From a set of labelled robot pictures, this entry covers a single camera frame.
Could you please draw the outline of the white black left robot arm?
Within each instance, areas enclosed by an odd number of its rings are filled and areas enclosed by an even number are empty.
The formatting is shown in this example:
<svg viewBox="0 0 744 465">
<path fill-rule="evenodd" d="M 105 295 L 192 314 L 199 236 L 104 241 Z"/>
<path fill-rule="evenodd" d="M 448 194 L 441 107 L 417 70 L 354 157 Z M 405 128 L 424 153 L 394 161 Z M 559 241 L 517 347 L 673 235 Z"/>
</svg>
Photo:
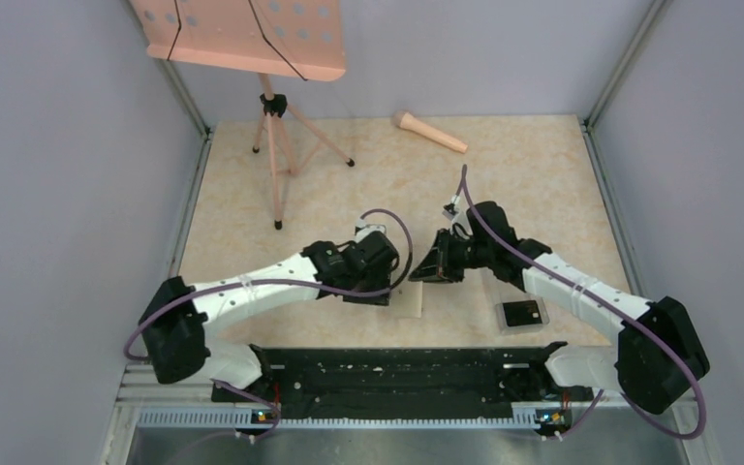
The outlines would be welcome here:
<svg viewBox="0 0 744 465">
<path fill-rule="evenodd" d="M 316 241 L 284 261 L 233 278 L 187 284 L 164 281 L 139 319 L 139 333 L 160 385 L 194 376 L 224 382 L 249 400 L 270 392 L 258 348 L 220 339 L 222 330 L 284 305 L 331 295 L 374 299 L 388 294 L 399 262 L 384 232 L 360 232 L 339 246 Z"/>
</svg>

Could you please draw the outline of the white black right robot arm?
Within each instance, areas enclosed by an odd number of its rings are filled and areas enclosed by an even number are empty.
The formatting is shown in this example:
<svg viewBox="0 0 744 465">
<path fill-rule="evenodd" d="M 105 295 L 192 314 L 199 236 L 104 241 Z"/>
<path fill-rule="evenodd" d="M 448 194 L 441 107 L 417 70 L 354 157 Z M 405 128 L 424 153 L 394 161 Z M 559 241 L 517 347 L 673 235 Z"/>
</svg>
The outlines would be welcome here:
<svg viewBox="0 0 744 465">
<path fill-rule="evenodd" d="M 554 399 L 567 387 L 614 390 L 658 415 L 687 392 L 699 394 L 710 362 L 686 307 L 677 299 L 628 294 L 590 276 L 533 238 L 519 238 L 504 209 L 482 201 L 437 231 L 412 282 L 451 284 L 468 269 L 569 311 L 610 348 L 564 345 L 529 373 L 531 390 Z"/>
</svg>

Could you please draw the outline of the beige leather card holder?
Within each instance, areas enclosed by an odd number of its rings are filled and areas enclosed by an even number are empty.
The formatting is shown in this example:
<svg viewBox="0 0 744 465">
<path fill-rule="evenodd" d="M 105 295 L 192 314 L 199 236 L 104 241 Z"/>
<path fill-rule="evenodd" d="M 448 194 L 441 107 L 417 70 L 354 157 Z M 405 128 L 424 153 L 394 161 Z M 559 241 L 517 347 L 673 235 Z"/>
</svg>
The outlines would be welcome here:
<svg viewBox="0 0 744 465">
<path fill-rule="evenodd" d="M 419 319 L 422 315 L 423 284 L 405 281 L 391 293 L 388 313 L 396 319 Z"/>
</svg>

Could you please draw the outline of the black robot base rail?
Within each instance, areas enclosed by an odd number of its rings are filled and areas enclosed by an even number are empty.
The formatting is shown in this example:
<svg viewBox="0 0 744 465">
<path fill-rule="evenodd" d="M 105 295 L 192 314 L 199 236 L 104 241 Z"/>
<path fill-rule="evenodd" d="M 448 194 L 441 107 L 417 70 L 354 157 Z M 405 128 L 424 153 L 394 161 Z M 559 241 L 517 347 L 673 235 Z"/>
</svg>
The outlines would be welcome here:
<svg viewBox="0 0 744 465">
<path fill-rule="evenodd" d="M 283 419 L 508 419 L 516 402 L 563 399 L 548 348 L 260 349 L 245 390 Z"/>
</svg>

